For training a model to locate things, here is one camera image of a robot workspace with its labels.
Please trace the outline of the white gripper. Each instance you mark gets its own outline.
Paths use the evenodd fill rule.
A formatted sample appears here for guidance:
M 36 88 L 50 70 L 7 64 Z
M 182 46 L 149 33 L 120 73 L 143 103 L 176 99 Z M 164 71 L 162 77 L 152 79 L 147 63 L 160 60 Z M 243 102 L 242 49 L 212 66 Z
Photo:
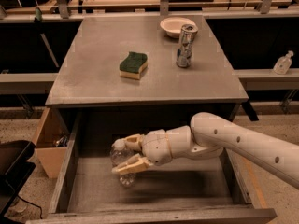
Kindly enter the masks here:
M 124 138 L 124 143 L 131 150 L 141 151 L 145 157 L 135 154 L 127 161 L 112 168 L 112 173 L 128 175 L 148 170 L 153 164 L 157 166 L 169 163 L 172 155 L 165 130 L 151 131 L 148 134 L 133 134 Z

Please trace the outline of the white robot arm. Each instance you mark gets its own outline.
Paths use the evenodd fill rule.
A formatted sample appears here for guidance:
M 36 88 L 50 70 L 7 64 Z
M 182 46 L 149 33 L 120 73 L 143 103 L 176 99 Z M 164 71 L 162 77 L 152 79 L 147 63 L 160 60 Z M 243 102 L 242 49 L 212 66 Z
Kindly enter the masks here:
M 134 134 L 117 140 L 112 146 L 136 152 L 112 168 L 117 175 L 144 172 L 153 165 L 165 165 L 177 158 L 211 159 L 230 149 L 299 189 L 298 145 L 207 112 L 195 114 L 188 126 Z

